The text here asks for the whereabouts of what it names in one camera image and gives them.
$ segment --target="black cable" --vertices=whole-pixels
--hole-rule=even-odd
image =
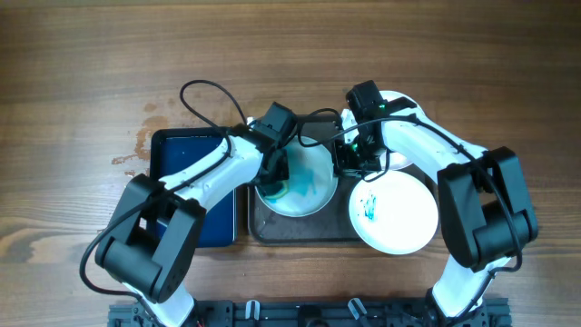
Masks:
[[[205,174],[209,173],[210,171],[212,171],[213,169],[218,167],[220,164],[222,164],[230,156],[232,145],[231,145],[230,137],[228,137],[226,132],[224,132],[214,122],[210,121],[209,119],[207,119],[203,115],[196,112],[185,100],[185,98],[184,98],[185,90],[192,84],[210,84],[210,85],[218,87],[220,90],[222,90],[224,93],[226,93],[232,99],[232,101],[234,102],[234,105],[236,106],[239,113],[241,114],[242,119],[244,120],[244,122],[246,121],[246,118],[244,117],[244,114],[242,113],[242,110],[241,110],[240,106],[238,105],[238,103],[236,102],[236,100],[221,85],[216,84],[215,82],[211,82],[211,81],[194,80],[194,81],[190,81],[190,82],[186,83],[184,86],[182,86],[182,89],[180,90],[180,100],[182,100],[182,104],[190,112],[195,114],[198,118],[202,119],[205,123],[207,123],[214,130],[216,130],[216,132],[218,132],[220,135],[222,135],[222,137],[224,137],[224,139],[226,140],[226,144],[227,144],[226,152],[220,158],[220,160],[218,160],[216,163],[212,164],[208,168],[204,169],[202,172],[196,174],[194,177],[189,178],[188,180],[184,181],[183,183],[178,184],[177,186],[173,187],[170,190],[167,190],[167,191],[161,193],[158,196],[147,199],[145,202],[134,206],[134,208],[132,208],[131,210],[129,210],[129,211],[125,212],[124,214],[122,214],[121,216],[119,216],[117,219],[115,219],[115,221],[110,222],[109,225],[104,230],[102,230],[97,235],[97,237],[95,237],[94,240],[87,246],[86,250],[83,253],[83,257],[81,258],[81,262],[79,265],[79,275],[81,277],[81,280],[89,289],[93,290],[94,292],[98,292],[100,294],[105,294],[105,295],[118,295],[118,296],[131,296],[131,297],[133,297],[135,300],[137,300],[143,306],[143,308],[147,311],[147,313],[154,319],[155,323],[158,324],[159,326],[162,326],[162,324],[159,322],[159,320],[157,319],[155,314],[152,312],[149,305],[147,305],[147,303],[143,300],[143,297],[141,295],[134,293],[134,292],[129,292],[129,291],[107,290],[107,289],[96,286],[87,277],[86,265],[87,265],[87,262],[89,261],[89,257],[91,256],[91,253],[93,252],[94,248],[103,240],[103,238],[105,236],[107,236],[108,233],[110,233],[120,223],[124,222],[129,217],[133,216],[134,214],[136,214],[138,212],[141,212],[143,210],[147,210],[148,208],[151,208],[154,204],[160,202],[161,200],[165,200],[165,199],[169,198],[174,193],[180,191],[184,187],[187,187],[188,185],[190,185],[191,183],[196,181],[198,178],[204,176]]]
[[[365,176],[362,176],[362,177],[361,177],[361,180],[362,180],[363,182],[366,182],[366,183],[371,183],[371,182],[375,182],[375,181],[377,181],[379,178],[383,177],[383,175],[384,175],[384,174],[386,174],[386,173],[388,173],[388,171],[389,171],[389,164],[388,164],[388,161],[386,161],[386,162],[385,162],[385,164],[386,164],[386,165],[385,165],[385,168],[383,168],[383,172],[379,173],[379,175],[377,175],[377,176],[375,176],[375,177],[371,178],[370,180],[366,180],[366,179],[365,179],[365,177],[367,177],[367,175],[365,175]]]
[[[287,140],[284,142],[284,144],[282,145],[282,147],[285,147],[285,146],[287,146],[287,144],[289,144],[289,143],[292,141],[292,139],[293,139],[293,138],[294,138],[294,137],[297,135],[297,133],[299,132],[299,117],[298,117],[296,114],[294,114],[294,113],[292,113],[292,115],[294,116],[294,118],[295,118],[295,121],[296,121],[297,123],[295,124],[294,128],[292,129],[292,133],[290,133],[290,135],[289,135],[289,138],[287,138]]]
[[[343,136],[344,134],[347,134],[353,130],[356,130],[362,126],[365,125],[369,125],[369,124],[376,124],[376,123],[381,123],[381,122],[393,122],[393,121],[399,121],[399,122],[408,122],[408,123],[415,123],[415,121],[409,119],[410,116],[390,116],[390,117],[386,117],[386,118],[378,118],[378,119],[374,119],[374,120],[370,120],[367,121],[365,123],[361,123],[361,124],[356,124],[354,126],[351,126],[350,128],[346,129],[346,130],[342,130],[340,132],[338,132],[337,134],[334,134],[332,137],[323,140],[323,141],[318,141],[318,142],[314,142],[311,144],[305,144],[302,142],[302,140],[300,139],[300,133],[297,133],[297,136],[299,136],[299,143],[300,145],[304,146],[304,147],[313,147],[313,146],[317,146],[317,145],[321,145],[321,144],[325,144],[325,143],[329,143],[333,140],[335,140],[336,138],[339,138],[341,136]]]
[[[319,110],[315,110],[314,112],[312,112],[310,114],[307,114],[303,118],[303,120],[307,120],[309,117],[312,117],[312,116],[317,115],[317,114],[320,114],[320,113],[334,113],[337,116],[337,120],[339,122],[341,121],[341,115],[339,114],[339,112],[337,110],[335,110],[333,108],[322,108],[322,109],[319,109]],[[303,147],[312,147],[312,146],[317,146],[317,145],[320,145],[320,144],[325,144],[326,142],[318,142],[318,143],[315,143],[315,144],[305,144],[305,143],[302,142],[302,137],[301,137],[302,127],[306,123],[307,122],[303,122],[303,123],[297,124],[297,133],[296,133],[296,135],[298,136],[299,144],[302,145]]]
[[[242,123],[246,124],[246,116],[244,116],[244,113],[242,112],[242,109],[240,108],[240,105],[238,104],[238,102],[236,101],[236,99],[234,98],[234,96],[228,92],[228,90],[226,90],[222,85],[217,84],[215,82],[212,81],[208,81],[208,80],[193,80],[190,81],[188,83],[186,83],[184,86],[182,86],[182,90],[180,91],[180,99],[182,100],[182,104],[185,105],[186,108],[188,108],[188,110],[190,110],[192,112],[192,114],[195,114],[198,118],[202,119],[205,123],[207,123],[208,125],[214,127],[216,126],[216,124],[212,123],[210,120],[208,120],[206,117],[202,116],[201,114],[198,114],[198,112],[196,112],[195,110],[193,110],[193,108],[191,108],[183,99],[183,91],[188,88],[190,85],[193,84],[207,84],[207,85],[211,85],[214,87],[217,87],[218,89],[220,89],[220,91],[224,92],[226,95],[228,95],[228,97],[230,98],[230,100],[232,100],[232,102],[234,103],[234,106],[236,106],[236,110],[238,110],[238,113],[240,114],[240,117],[242,117]]]

